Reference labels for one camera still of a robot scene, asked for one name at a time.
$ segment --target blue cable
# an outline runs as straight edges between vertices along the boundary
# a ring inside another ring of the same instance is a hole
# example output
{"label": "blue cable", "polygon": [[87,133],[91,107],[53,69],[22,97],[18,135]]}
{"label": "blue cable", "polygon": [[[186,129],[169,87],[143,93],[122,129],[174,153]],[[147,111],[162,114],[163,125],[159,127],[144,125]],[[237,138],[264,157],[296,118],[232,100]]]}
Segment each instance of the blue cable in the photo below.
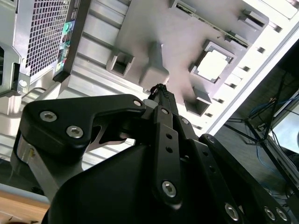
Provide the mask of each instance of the blue cable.
{"label": "blue cable", "polygon": [[[288,100],[285,100],[285,101],[278,102],[278,104],[284,104],[284,103],[286,103],[286,102],[293,101],[293,100],[298,99],[298,98],[299,98],[299,95],[296,96],[296,97],[294,97],[294,98],[292,98],[292,99],[288,99]],[[257,110],[259,110],[259,109],[262,109],[262,108],[264,108],[265,106],[269,105],[270,103],[261,104],[261,105],[255,107],[255,108],[253,108],[253,109],[251,110],[249,116],[251,116],[255,111],[257,111]]]}
{"label": "blue cable", "polygon": [[260,163],[261,163],[263,166],[265,166],[266,168],[268,168],[269,170],[271,170],[274,174],[276,174],[278,177],[280,177],[281,179],[284,180],[284,178],[282,177],[282,175],[281,175],[279,172],[277,172],[276,170],[274,170],[272,167],[268,166],[266,163],[264,163],[264,162],[261,160],[258,146],[256,146],[256,155],[257,155],[258,160],[260,161]]}

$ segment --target ventilation grille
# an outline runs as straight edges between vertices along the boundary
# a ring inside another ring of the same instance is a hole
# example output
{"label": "ventilation grille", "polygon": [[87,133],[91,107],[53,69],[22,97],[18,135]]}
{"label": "ventilation grille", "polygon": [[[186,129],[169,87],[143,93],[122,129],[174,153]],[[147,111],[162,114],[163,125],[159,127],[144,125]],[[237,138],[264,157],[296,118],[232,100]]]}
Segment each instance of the ventilation grille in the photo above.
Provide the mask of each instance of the ventilation grille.
{"label": "ventilation grille", "polygon": [[57,60],[70,0],[35,0],[26,68],[30,76]]}

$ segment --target black metal bracket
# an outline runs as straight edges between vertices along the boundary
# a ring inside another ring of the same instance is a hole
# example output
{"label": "black metal bracket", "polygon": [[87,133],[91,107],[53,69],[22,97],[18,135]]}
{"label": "black metal bracket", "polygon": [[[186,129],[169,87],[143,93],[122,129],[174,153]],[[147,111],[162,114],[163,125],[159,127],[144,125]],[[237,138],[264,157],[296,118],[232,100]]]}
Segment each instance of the black metal bracket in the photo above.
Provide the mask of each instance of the black metal bracket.
{"label": "black metal bracket", "polygon": [[[157,217],[163,223],[291,223],[287,214],[287,222],[270,220],[265,208],[283,208],[212,136],[198,139],[166,86],[152,89],[149,99],[158,106],[118,95],[25,107],[18,138],[28,149],[17,140],[16,156],[45,187],[54,181],[59,188],[43,224],[99,217],[103,223],[151,223]],[[73,133],[71,126],[77,127]],[[135,145],[86,171],[75,170],[86,149],[126,138],[136,139]]]}

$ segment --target gray metal panel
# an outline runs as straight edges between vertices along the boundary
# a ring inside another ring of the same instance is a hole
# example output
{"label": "gray metal panel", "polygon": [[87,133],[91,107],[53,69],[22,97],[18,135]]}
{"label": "gray metal panel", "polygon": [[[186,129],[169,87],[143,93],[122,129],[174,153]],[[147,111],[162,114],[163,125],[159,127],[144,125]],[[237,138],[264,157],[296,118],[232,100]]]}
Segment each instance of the gray metal panel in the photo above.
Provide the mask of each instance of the gray metal panel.
{"label": "gray metal panel", "polygon": [[78,47],[78,53],[93,59],[97,63],[107,64],[111,50],[97,44],[94,41],[82,37]]}
{"label": "gray metal panel", "polygon": [[[184,1],[197,9],[196,14],[214,23],[225,31],[232,31],[253,43],[261,34],[238,20],[244,9],[255,10],[243,1]],[[192,87],[204,91],[212,98],[246,51],[226,42],[225,36],[194,17],[188,17],[177,8],[169,9],[168,0],[132,1],[125,17],[115,46],[135,57],[125,79],[139,83],[142,70],[148,62],[149,44],[159,41],[163,44],[164,66],[170,72],[168,89],[173,92],[179,104],[184,100],[193,102]],[[200,76],[190,75],[188,68],[198,61],[204,44],[212,41],[235,55],[223,76],[212,83]]]}
{"label": "gray metal panel", "polygon": [[93,15],[88,15],[85,22],[84,32],[113,46],[119,29],[99,20]]}

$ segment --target metal rod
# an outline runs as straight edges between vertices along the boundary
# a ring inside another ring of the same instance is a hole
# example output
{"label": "metal rod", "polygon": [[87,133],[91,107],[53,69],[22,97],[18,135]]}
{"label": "metal rod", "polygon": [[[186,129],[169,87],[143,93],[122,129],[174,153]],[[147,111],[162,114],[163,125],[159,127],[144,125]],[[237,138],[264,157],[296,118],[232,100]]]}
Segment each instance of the metal rod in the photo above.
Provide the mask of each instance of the metal rod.
{"label": "metal rod", "polygon": [[235,129],[234,127],[232,127],[232,126],[230,126],[230,125],[224,124],[224,126],[227,127],[227,128],[229,128],[230,130],[232,130],[232,131],[234,131],[234,132],[236,132],[236,133],[238,133],[238,134],[244,136],[245,138],[248,138],[249,140],[252,140],[252,141],[254,141],[254,142],[257,142],[256,139],[254,139],[254,138],[250,137],[249,135],[247,135],[247,134],[245,134],[245,133],[239,131],[238,129]]}
{"label": "metal rod", "polygon": [[274,163],[274,165],[276,166],[277,170],[280,172],[280,174],[283,176],[283,178],[285,179],[285,181],[287,182],[287,184],[293,190],[294,194],[297,195],[297,196],[299,196],[299,190],[298,190],[298,188],[296,187],[296,185],[294,184],[294,182],[292,181],[292,179],[289,177],[289,175],[285,172],[284,168],[277,161],[277,159],[275,158],[275,156],[268,149],[268,146],[266,145],[266,143],[264,142],[264,140],[261,139],[261,137],[259,136],[259,134],[256,132],[256,130],[254,129],[254,127],[250,124],[250,122],[248,120],[245,121],[245,124],[248,126],[248,128],[250,129],[250,131],[253,133],[254,137],[259,141],[260,146],[264,149],[264,151],[266,152],[266,154],[269,156],[269,158],[271,159],[271,161]]}

